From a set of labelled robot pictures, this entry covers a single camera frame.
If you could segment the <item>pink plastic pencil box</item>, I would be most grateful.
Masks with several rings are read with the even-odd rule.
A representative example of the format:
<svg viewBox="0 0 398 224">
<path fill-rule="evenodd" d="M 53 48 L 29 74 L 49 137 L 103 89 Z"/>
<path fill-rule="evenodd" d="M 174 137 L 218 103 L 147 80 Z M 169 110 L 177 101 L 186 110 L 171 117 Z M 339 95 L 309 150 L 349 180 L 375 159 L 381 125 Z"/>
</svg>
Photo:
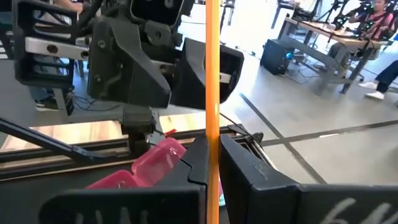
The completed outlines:
<svg viewBox="0 0 398 224">
<path fill-rule="evenodd" d="M 209 144 L 205 136 L 185 148 L 166 138 L 133 162 L 86 187 L 97 202 L 153 210 L 207 205 Z"/>
</svg>

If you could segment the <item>dark frame clamp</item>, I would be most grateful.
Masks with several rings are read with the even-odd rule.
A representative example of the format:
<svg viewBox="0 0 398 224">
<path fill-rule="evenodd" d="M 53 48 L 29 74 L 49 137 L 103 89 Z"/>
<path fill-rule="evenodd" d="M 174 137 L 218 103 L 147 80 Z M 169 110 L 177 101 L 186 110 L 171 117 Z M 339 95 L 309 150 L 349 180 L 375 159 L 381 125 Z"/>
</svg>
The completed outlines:
<svg viewBox="0 0 398 224">
<path fill-rule="evenodd" d="M 229 125 L 228 128 L 232 132 L 241 135 L 249 143 L 257 144 L 258 146 L 261 145 L 261 141 L 263 140 L 264 137 L 263 132 L 250 133 L 242 124 L 232 124 Z"/>
</svg>

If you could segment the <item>wooden desk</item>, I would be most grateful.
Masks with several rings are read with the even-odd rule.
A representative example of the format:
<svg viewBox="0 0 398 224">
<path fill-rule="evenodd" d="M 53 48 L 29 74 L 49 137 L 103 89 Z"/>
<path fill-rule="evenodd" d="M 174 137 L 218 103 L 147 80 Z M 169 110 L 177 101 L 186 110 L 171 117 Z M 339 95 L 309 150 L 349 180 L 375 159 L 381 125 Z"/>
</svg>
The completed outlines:
<svg viewBox="0 0 398 224">
<path fill-rule="evenodd" d="M 303 28 L 307 30 L 307 34 L 303 42 L 300 42 L 290 36 L 290 31 L 296 28 Z M 344 45 L 344 47 L 338 51 L 336 57 L 328 56 L 323 52 L 314 49 L 309 45 L 310 39 L 313 34 L 318 34 L 320 36 L 326 37 L 326 41 L 329 42 L 334 40 Z M 335 31 L 331 28 L 331 25 L 322 22 L 308 22 L 308 21 L 297 21 L 290 17 L 284 19 L 281 31 L 279 33 L 278 39 L 286 47 L 292 47 L 299 50 L 301 53 L 308 55 L 309 57 L 317 60 L 318 62 L 324 64 L 327 71 L 323 72 L 316 69 L 314 66 L 307 62 L 299 60 L 298 63 L 309 68 L 318 74 L 321 78 L 320 86 L 318 87 L 316 94 L 318 96 L 322 95 L 329 84 L 342 85 L 340 93 L 345 94 L 351 86 L 354 84 L 355 79 L 361 74 L 362 69 L 367 64 L 368 60 L 380 50 L 382 45 L 387 44 L 386 41 L 378 41 L 374 39 L 357 39 L 352 33 L 345 30 Z M 351 75 L 348 78 L 339 78 L 335 75 L 340 62 L 347 52 L 352 52 L 354 50 L 362 50 L 363 56 L 360 58 L 357 66 L 351 70 Z"/>
</svg>

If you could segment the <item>yellow wooden pencil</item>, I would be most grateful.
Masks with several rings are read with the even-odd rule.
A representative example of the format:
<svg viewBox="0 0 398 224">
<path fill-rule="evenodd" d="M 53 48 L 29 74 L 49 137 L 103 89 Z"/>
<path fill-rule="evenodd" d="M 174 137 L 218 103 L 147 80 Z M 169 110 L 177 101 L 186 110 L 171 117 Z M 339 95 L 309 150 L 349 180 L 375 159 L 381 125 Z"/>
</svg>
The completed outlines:
<svg viewBox="0 0 398 224">
<path fill-rule="evenodd" d="M 206 224 L 219 224 L 220 155 L 220 1 L 206 0 L 205 105 L 209 142 L 209 181 Z"/>
</svg>

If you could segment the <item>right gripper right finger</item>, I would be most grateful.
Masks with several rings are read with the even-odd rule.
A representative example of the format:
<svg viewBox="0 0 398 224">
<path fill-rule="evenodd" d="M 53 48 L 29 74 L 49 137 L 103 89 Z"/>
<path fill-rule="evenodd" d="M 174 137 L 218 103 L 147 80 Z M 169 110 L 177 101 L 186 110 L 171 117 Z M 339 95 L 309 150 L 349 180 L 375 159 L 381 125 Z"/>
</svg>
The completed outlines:
<svg viewBox="0 0 398 224">
<path fill-rule="evenodd" d="M 398 185 L 300 184 L 220 137 L 230 224 L 398 224 Z"/>
</svg>

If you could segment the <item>black computer tower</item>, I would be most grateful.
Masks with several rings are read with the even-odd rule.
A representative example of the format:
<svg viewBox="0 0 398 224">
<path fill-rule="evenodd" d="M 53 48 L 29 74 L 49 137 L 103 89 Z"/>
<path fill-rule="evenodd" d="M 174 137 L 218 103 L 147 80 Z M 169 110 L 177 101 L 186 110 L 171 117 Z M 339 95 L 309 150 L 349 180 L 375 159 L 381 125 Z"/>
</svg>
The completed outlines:
<svg viewBox="0 0 398 224">
<path fill-rule="evenodd" d="M 273 75 L 284 75 L 294 57 L 294 50 L 279 39 L 268 39 L 264 45 L 260 66 Z"/>
</svg>

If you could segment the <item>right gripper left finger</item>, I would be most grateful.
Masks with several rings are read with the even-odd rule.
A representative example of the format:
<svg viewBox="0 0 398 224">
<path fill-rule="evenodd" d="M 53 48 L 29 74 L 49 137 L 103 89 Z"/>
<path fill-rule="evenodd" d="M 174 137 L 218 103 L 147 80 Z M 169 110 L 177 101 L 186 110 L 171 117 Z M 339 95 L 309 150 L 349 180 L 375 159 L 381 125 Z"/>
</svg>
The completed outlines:
<svg viewBox="0 0 398 224">
<path fill-rule="evenodd" d="M 40 224 L 206 224 L 208 140 L 198 136 L 153 187 L 70 190 L 47 200 Z"/>
</svg>

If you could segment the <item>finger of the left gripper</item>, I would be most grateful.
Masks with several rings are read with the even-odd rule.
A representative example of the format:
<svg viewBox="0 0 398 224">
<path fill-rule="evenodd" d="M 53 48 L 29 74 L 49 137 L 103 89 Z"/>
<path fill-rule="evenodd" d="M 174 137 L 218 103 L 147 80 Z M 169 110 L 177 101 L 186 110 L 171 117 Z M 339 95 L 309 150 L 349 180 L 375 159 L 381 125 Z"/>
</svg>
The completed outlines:
<svg viewBox="0 0 398 224">
<path fill-rule="evenodd" d="M 15 79 L 26 86 L 68 88 L 89 47 L 77 12 L 43 0 L 12 3 Z"/>
<path fill-rule="evenodd" d="M 243 63 L 242 52 L 225 45 L 220 47 L 220 103 L 224 103 L 236 88 Z M 185 39 L 174 78 L 170 104 L 205 109 L 205 43 Z"/>
</svg>

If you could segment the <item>black aluminium rig frame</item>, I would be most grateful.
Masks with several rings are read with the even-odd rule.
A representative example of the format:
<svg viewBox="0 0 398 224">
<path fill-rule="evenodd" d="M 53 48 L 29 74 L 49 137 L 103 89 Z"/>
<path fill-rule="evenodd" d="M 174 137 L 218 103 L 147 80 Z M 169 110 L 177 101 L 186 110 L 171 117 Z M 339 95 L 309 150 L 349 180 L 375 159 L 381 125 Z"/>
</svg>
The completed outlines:
<svg viewBox="0 0 398 224">
<path fill-rule="evenodd" d="M 67 144 L 1 118 L 1 132 L 36 147 L 0 152 L 0 181 L 127 164 L 154 146 L 154 143 L 149 141 L 150 134 L 164 136 L 163 132 L 155 129 L 154 121 L 131 123 L 127 126 L 122 124 L 121 129 L 127 135 L 125 138 Z M 193 139 L 204 132 L 204 129 L 197 129 L 166 137 L 176 137 L 178 140 Z"/>
</svg>

